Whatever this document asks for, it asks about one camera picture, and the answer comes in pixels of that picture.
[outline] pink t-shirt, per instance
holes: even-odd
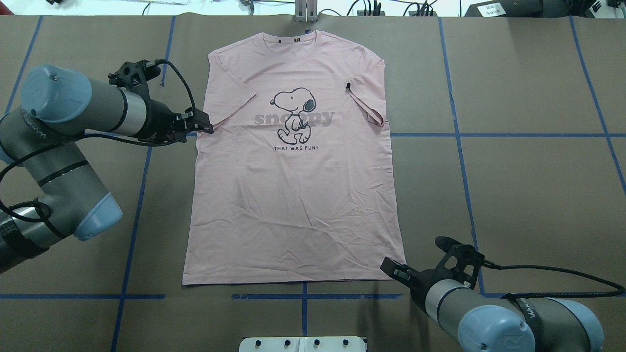
[[[208,60],[183,284],[387,279],[405,259],[384,61],[323,31]]]

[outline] light blue cap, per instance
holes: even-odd
[[[4,120],[4,118],[6,117],[5,114],[4,116],[2,116],[2,118],[0,118],[0,122],[2,122],[2,120]],[[15,160],[13,160],[13,158],[11,158],[5,151],[4,148],[0,147],[0,159],[2,159],[3,162],[6,162],[7,164],[11,165],[12,163],[15,162]]]
[[[589,337],[589,352],[600,352],[602,344],[604,344],[604,331],[600,321],[584,304],[568,299],[546,298],[555,302],[559,302],[567,308],[578,319],[580,324],[585,328],[587,337]]]
[[[459,323],[459,344],[465,352],[535,352],[535,335],[514,312],[500,306],[480,306]]]
[[[80,115],[91,100],[91,83],[79,71],[40,65],[22,83],[22,108],[48,123],[67,122]]]
[[[117,205],[113,195],[109,192],[93,207],[83,221],[81,221],[76,231],[74,231],[74,236],[81,241],[87,241],[115,225],[120,221],[121,216],[122,212],[120,206]]]

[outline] shirt sleeve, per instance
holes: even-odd
[[[203,111],[214,127],[219,127],[241,109],[257,92],[222,64],[216,52],[208,55],[210,65]]]
[[[367,120],[383,126],[387,118],[385,98],[385,61],[363,48],[359,74],[347,84],[348,94],[367,113]]]

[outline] snoopy graphic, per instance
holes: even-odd
[[[311,127],[304,122],[300,113],[315,110],[316,102],[307,88],[296,88],[292,91],[281,91],[270,101],[271,105],[288,111],[291,116],[285,120],[285,129],[278,130],[278,138],[286,144],[306,143],[311,137]]]

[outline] sticker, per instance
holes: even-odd
[[[505,9],[500,3],[482,5],[478,6],[477,8],[478,11],[480,11],[480,14],[483,15],[483,17],[495,17],[506,14]]]

